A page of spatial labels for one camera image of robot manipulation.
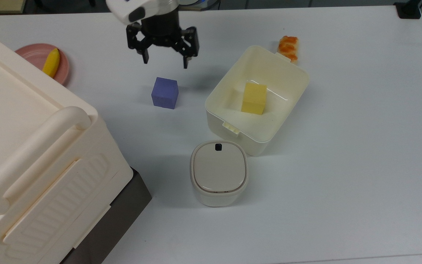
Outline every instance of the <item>white storage box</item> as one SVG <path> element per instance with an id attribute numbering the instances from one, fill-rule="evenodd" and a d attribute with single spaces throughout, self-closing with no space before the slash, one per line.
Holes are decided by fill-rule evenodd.
<path id="1" fill-rule="evenodd" d="M 247 154 L 259 155 L 308 85 L 308 74 L 283 55 L 249 47 L 206 99 L 208 125 Z M 267 86 L 263 115 L 241 112 L 247 82 Z"/>
<path id="2" fill-rule="evenodd" d="M 0 43 L 0 264 L 57 264 L 130 181 L 96 110 Z"/>

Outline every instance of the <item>orange toy food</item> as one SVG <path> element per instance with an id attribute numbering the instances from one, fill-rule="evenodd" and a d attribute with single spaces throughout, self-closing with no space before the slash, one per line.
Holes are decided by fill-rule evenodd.
<path id="1" fill-rule="evenodd" d="M 297 37 L 284 36 L 278 45 L 278 52 L 289 58 L 292 63 L 297 64 L 297 49 L 299 48 L 299 39 Z"/>

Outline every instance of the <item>purple cube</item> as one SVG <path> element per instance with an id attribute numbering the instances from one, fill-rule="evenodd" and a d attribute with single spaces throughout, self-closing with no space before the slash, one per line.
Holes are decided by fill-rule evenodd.
<path id="1" fill-rule="evenodd" d="M 177 81 L 157 77 L 151 96 L 155 106 L 175 109 L 175 103 L 179 96 Z"/>

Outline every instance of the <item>open plastic box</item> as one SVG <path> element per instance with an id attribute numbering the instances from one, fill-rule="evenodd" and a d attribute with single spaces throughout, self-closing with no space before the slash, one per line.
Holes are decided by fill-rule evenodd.
<path id="1" fill-rule="evenodd" d="M 247 82 L 267 85 L 263 115 L 241 112 Z M 208 125 L 247 154 L 259 155 L 303 94 L 308 74 L 283 55 L 249 47 L 206 99 Z"/>

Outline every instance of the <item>yellow banana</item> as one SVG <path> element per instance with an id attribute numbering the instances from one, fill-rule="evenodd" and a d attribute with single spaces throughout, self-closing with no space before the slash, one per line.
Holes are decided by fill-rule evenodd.
<path id="1" fill-rule="evenodd" d="M 55 77 L 58 65 L 60 65 L 60 52 L 55 48 L 48 54 L 42 71 L 53 78 Z"/>

